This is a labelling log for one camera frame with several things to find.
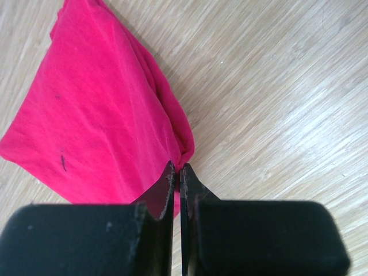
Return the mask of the pink red t shirt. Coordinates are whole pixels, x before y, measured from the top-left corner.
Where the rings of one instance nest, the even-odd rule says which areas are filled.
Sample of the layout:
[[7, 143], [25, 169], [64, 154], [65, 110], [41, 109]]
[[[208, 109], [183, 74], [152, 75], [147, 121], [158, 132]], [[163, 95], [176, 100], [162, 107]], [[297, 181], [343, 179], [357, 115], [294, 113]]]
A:
[[65, 1], [1, 156], [73, 204], [130, 204], [193, 156], [156, 60], [103, 1]]

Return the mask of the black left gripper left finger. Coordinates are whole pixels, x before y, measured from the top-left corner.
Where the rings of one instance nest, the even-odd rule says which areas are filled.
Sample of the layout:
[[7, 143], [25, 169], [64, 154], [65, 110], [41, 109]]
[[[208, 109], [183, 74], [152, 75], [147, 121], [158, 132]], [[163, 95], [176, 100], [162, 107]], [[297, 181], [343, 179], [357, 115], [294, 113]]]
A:
[[2, 275], [170, 275], [175, 168], [138, 200], [32, 204], [1, 233]]

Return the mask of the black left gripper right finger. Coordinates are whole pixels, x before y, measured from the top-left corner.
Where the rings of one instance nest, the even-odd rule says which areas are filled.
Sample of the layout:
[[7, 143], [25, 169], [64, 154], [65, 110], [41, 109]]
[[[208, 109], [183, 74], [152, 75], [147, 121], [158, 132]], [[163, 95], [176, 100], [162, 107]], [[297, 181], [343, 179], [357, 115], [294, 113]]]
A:
[[330, 212], [314, 201], [222, 200], [180, 172], [183, 275], [347, 275]]

